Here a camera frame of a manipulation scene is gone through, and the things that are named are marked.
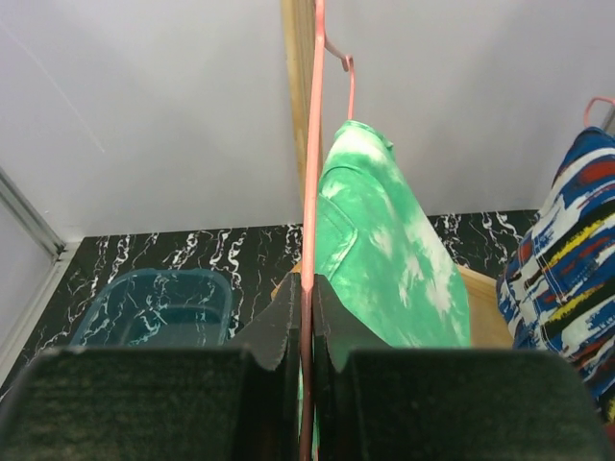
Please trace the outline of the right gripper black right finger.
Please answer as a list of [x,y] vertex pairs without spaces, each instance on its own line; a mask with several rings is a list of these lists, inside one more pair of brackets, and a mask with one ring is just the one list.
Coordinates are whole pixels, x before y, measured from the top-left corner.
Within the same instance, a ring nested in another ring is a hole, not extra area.
[[315,363],[328,363],[341,373],[355,351],[390,348],[340,301],[330,282],[316,275],[312,290]]

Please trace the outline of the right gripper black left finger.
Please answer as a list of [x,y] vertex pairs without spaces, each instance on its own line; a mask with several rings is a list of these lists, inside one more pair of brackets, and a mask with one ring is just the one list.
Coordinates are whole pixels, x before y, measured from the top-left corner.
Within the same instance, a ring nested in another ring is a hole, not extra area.
[[278,369],[288,354],[297,358],[301,297],[301,276],[287,274],[271,303],[233,338],[233,347],[248,351],[267,371]]

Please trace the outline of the green tie-dye trousers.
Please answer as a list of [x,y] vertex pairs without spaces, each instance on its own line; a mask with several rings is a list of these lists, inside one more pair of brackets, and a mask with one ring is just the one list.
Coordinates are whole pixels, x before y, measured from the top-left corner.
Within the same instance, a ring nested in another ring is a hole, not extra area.
[[468,349],[468,293],[411,191],[393,143],[348,120],[316,194],[314,274],[355,322],[395,349]]

